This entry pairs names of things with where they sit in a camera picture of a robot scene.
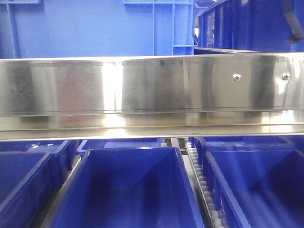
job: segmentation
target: blue plastic crate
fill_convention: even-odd
[[[196,0],[0,0],[0,58],[193,54]]]
[[[179,149],[87,152],[52,228],[203,228]]]
[[[207,182],[230,228],[304,227],[304,154],[208,151]]]
[[[54,191],[48,153],[0,152],[0,227],[28,228]]]
[[[195,142],[198,150],[199,164],[206,172],[205,153],[207,150],[269,150],[294,149],[295,145],[282,136],[230,136],[199,137]]]
[[[295,14],[304,27],[304,1],[294,0]],[[304,40],[290,45],[292,31],[281,0],[221,0],[199,16],[199,47],[304,51]]]
[[[294,147],[302,152],[304,152],[304,136],[303,135],[286,135],[285,139],[291,141]]]
[[[117,149],[117,148],[141,148],[161,147],[164,138],[134,138],[134,139],[93,139],[83,140],[77,149],[77,154],[83,156],[91,149]]]
[[[0,142],[0,151],[48,152],[54,186],[60,189],[76,162],[78,141]]]

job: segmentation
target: screw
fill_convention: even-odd
[[[284,81],[287,81],[288,79],[290,79],[290,73],[283,73],[283,74],[282,74],[282,79],[283,79]]]
[[[241,77],[242,77],[242,75],[240,75],[240,74],[234,74],[232,76],[233,81],[235,81],[235,82],[239,81],[241,79]]]

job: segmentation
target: metal guide rail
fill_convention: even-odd
[[[0,140],[304,133],[304,53],[0,60]]]

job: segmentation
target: blue plastic bin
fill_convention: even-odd
[[[54,191],[47,153],[0,152],[0,227],[28,228]]]
[[[196,0],[0,0],[0,58],[193,54]]]
[[[304,227],[304,154],[208,151],[207,181],[230,228]]]
[[[285,139],[291,141],[294,147],[302,152],[304,152],[304,136],[303,135],[286,135]]]
[[[141,148],[161,147],[164,138],[134,138],[134,139],[93,139],[83,140],[77,149],[77,154],[83,156],[91,149],[118,149],[118,148]]]
[[[87,152],[52,228],[203,228],[179,149]]]
[[[304,51],[304,41],[290,45],[292,31],[282,0],[221,0],[199,16],[199,47],[261,52]],[[294,0],[304,27],[304,1]]]
[[[76,162],[78,141],[0,142],[0,151],[48,152],[54,186],[60,189]]]
[[[199,137],[194,141],[198,150],[199,164],[206,173],[205,153],[207,150],[269,150],[294,149],[295,145],[282,136],[232,136]]]

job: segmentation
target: stacked blue crates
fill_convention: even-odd
[[[0,0],[0,58],[189,55],[196,0]]]
[[[304,2],[294,0],[304,27]],[[281,0],[220,0],[199,16],[199,47],[260,52],[304,51],[304,40],[290,44],[292,31]]]
[[[60,189],[66,181],[76,162],[76,150],[79,141],[28,141],[0,142],[0,152],[45,152],[51,154],[51,178],[56,189]]]
[[[0,227],[28,228],[54,192],[51,154],[0,152]]]
[[[302,228],[304,137],[190,138],[222,226]]]
[[[303,152],[208,151],[206,159],[209,191],[224,226],[304,227]]]
[[[85,153],[52,228],[204,228],[177,148]]]
[[[134,138],[134,139],[92,139],[83,140],[77,149],[77,154],[84,154],[92,149],[118,148],[157,148],[165,143],[164,138]]]

